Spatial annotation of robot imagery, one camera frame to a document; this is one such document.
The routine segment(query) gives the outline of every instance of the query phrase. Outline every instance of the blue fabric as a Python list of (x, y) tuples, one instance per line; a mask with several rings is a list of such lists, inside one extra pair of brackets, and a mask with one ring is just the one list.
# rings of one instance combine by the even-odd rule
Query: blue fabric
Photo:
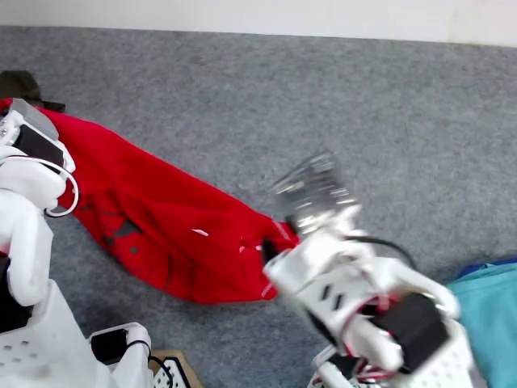
[[(491, 264), (503, 265), (503, 264), (511, 264), (511, 263), (517, 263), (517, 257), (510, 257), (509, 259), (502, 259), (502, 260), (493, 262)], [(469, 273), (472, 273), (472, 272), (477, 271), (478, 269), (484, 268), (484, 267), (485, 267), (485, 264), (469, 265), (469, 266), (463, 268), (463, 270), (460, 272), (460, 274), (457, 277), (462, 277), (462, 276), (468, 275)]]
[(483, 264), (448, 286), (490, 388), (517, 387), (517, 263)]

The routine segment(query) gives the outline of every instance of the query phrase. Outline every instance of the black cable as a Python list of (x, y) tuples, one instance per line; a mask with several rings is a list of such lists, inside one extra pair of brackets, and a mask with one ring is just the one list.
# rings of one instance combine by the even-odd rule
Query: black cable
[(345, 239), (359, 241), (360, 243), (384, 245), (385, 247), (390, 247), (400, 253), (401, 256), (403, 256), (406, 262), (410, 265), (410, 267), (412, 267), (415, 271), (418, 271), (418, 266), (414, 261), (413, 256), (406, 249), (397, 245), (395, 242), (372, 236), (345, 236)]
[(147, 344), (142, 339), (137, 339), (136, 341), (133, 341), (133, 342), (129, 343), (128, 344), (128, 348), (133, 346), (133, 345), (136, 345), (136, 344), (143, 344), (143, 345), (145, 345), (148, 348), (149, 355), (147, 357), (147, 361), (154, 361), (154, 362), (156, 362), (158, 364), (158, 366), (163, 369), (163, 372), (165, 372), (165, 375), (169, 379), (169, 388), (174, 388), (174, 382), (172, 381), (173, 380), (172, 379), (172, 374), (170, 374), (169, 369), (166, 367), (166, 365), (163, 363), (162, 360), (160, 360), (156, 356), (151, 355), (151, 347), (149, 346), (149, 344)]

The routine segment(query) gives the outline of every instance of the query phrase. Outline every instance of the carpet floor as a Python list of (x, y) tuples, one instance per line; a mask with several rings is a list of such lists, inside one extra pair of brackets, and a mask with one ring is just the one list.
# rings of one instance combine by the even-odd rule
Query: carpet floor
[[(0, 69), (277, 214), (267, 189), (334, 151), (360, 225), (450, 280), (517, 252), (517, 50), (286, 36), (0, 27)], [(85, 333), (138, 321), (207, 387), (302, 387), (324, 341), (278, 300), (198, 306), (143, 284), (73, 217), (51, 275)]]

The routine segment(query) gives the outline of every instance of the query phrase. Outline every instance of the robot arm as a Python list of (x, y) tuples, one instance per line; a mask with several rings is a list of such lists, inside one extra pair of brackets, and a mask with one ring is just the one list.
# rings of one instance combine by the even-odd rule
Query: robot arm
[[(85, 339), (48, 277), (53, 233), (44, 214), (74, 209), (74, 169), (52, 122), (14, 99), (0, 120), (0, 386), (150, 388), (147, 330), (129, 323)], [(74, 202), (54, 213), (67, 179)]]
[[(361, 238), (366, 233), (354, 227), (360, 206), (343, 197), (329, 155), (305, 162), (275, 190), (302, 241), (266, 257), (263, 271), (331, 343), (333, 352), (314, 361), (327, 388), (349, 386), (346, 377), (409, 388), (421, 386), (426, 373), (427, 382), (452, 387), (454, 382), (437, 380), (443, 373), (429, 372), (451, 354), (464, 355), (456, 375), (468, 380), (472, 356), (456, 322), (457, 300), (399, 259), (376, 256), (368, 242), (375, 239)], [(344, 377), (339, 362), (331, 361), (344, 356), (356, 359), (353, 376)]]

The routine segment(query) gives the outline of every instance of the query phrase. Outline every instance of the red cloth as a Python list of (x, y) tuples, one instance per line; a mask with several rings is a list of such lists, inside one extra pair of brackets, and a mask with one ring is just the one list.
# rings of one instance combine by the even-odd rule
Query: red cloth
[[(77, 166), (74, 215), (134, 276), (201, 303), (275, 296), (267, 291), (259, 247), (264, 237), (280, 249), (294, 245), (288, 227), (101, 125), (41, 111)], [(60, 203), (71, 200), (68, 190)]]

